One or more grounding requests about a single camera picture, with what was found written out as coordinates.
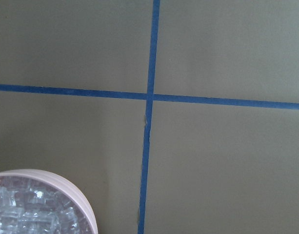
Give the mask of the clear ice cubes pile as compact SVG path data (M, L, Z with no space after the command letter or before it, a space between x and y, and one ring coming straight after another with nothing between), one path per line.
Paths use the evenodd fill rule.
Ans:
M0 234L90 234L77 205L48 184L0 176Z

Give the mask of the pink bowl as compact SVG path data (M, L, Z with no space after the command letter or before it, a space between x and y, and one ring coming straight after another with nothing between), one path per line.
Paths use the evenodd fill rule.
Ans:
M34 179L48 184L51 187L54 187L55 189L61 191L78 206L78 208L88 220L92 232L94 234L99 233L95 214L88 199L83 194L83 192L68 179L58 174L38 169L18 169L0 172L0 177L5 176L16 176Z

